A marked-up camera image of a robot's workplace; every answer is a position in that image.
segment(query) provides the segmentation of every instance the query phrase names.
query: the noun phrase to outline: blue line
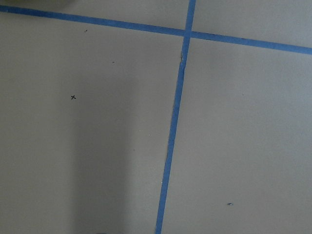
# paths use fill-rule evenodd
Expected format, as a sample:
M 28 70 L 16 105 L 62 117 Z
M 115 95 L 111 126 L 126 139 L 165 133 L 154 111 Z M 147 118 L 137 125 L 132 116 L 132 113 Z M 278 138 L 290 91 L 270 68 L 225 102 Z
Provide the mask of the blue line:
M 236 37 L 222 36 L 222 35 L 216 35 L 216 34 L 210 34 L 210 33 L 200 33 L 200 32 L 192 32 L 191 37 L 197 38 L 197 39 L 213 40 L 213 41 L 220 41 L 220 42 L 239 44 L 239 45 L 249 45 L 249 46 L 261 47 L 261 48 L 268 48 L 268 49 L 274 49 L 274 50 L 282 50 L 282 51 L 312 55 L 312 48 L 309 48 L 309 47 L 287 45 L 287 44 L 268 42 L 268 41 L 262 41 L 262 40 L 236 38 Z
M 182 62 L 180 63 L 179 72 L 177 76 L 177 82 L 176 82 L 175 100 L 174 100 L 173 112 L 172 112 L 172 117 L 171 117 L 171 125 L 170 125 L 170 133 L 169 133 L 169 139 L 168 139 L 167 158 L 165 162 L 164 174 L 163 174 L 162 185 L 161 185 L 155 234 L 161 234 L 162 222 L 163 222 L 164 213 L 165 213 L 165 205 L 166 205 L 166 199 L 167 199 L 172 156 L 173 156 L 174 147 L 175 147 L 176 128 L 177 128 L 181 96 L 182 96 L 182 90 L 183 90 L 184 71 L 186 67 L 187 55 L 189 52 L 192 24 L 193 24 L 194 11 L 195 11 L 195 3 L 196 3 L 196 0 L 190 0 L 186 23 L 185 23 L 185 34 L 184 34 L 183 45 L 182 45 Z
M 58 20 L 82 22 L 82 23 L 90 23 L 90 24 L 97 24 L 97 25 L 105 25 L 105 26 L 111 26 L 111 27 L 117 27 L 117 28 L 127 28 L 127 29 L 146 31 L 146 32 L 152 32 L 152 33 L 175 35 L 175 36 L 184 35 L 184 30 L 182 29 L 166 28 L 166 27 L 153 26 L 153 25 L 147 25 L 147 24 L 141 24 L 141 23 L 130 23 L 130 22 L 123 22 L 123 21 L 118 21 L 118 20 L 70 15 L 70 14 L 63 14 L 63 13 L 56 13 L 56 12 L 49 12 L 49 11 L 39 11 L 39 10 L 34 10 L 34 9 L 20 8 L 20 7 L 13 7 L 13 6 L 0 5 L 0 12 L 45 17 L 45 18 L 52 18 L 52 19 L 58 19 Z

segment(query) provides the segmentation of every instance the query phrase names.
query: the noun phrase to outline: floor tile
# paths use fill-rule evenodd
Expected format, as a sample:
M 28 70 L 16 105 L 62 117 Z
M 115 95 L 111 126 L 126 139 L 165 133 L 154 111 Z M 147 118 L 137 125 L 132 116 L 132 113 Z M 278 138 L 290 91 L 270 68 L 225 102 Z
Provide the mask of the floor tile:
M 191 40 L 163 234 L 311 232 L 311 64 Z
M 197 0 L 193 31 L 312 47 L 312 1 Z
M 0 232 L 153 233 L 183 38 L 0 21 Z
M 188 0 L 0 0 L 43 11 L 184 29 Z

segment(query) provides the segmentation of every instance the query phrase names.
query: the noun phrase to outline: gray floor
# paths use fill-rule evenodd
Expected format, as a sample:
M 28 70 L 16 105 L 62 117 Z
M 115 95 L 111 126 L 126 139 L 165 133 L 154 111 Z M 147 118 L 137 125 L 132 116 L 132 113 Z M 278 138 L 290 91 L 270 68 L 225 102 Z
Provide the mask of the gray floor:
M 177 29 L 188 8 L 0 4 Z M 311 47 L 311 9 L 197 0 L 193 31 Z M 0 233 L 153 234 L 183 37 L 3 12 L 0 31 Z M 312 232 L 311 64 L 191 39 L 163 234 Z

